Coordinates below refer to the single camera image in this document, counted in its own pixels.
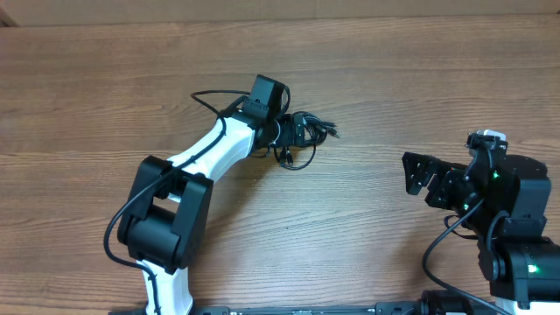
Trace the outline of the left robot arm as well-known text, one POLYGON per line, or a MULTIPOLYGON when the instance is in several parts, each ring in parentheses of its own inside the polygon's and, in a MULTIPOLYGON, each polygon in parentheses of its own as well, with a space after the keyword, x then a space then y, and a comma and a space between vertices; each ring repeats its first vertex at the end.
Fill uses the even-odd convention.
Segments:
POLYGON ((129 197, 108 224, 139 269, 148 301, 143 314, 190 314, 188 267, 200 247, 214 184, 253 151, 275 145, 291 102, 282 82, 257 75, 250 91, 216 110, 213 128, 191 148, 162 159, 148 156, 138 166, 129 197))

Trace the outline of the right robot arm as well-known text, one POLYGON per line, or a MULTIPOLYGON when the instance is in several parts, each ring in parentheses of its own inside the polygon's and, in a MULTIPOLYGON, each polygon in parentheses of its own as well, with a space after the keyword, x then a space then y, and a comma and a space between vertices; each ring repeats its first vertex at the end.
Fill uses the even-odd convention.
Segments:
POLYGON ((559 246, 544 236, 551 181, 545 164, 502 150, 477 149, 468 165, 406 152, 406 191, 427 188, 429 207, 452 210, 473 231, 479 268, 510 312, 559 301, 559 246))

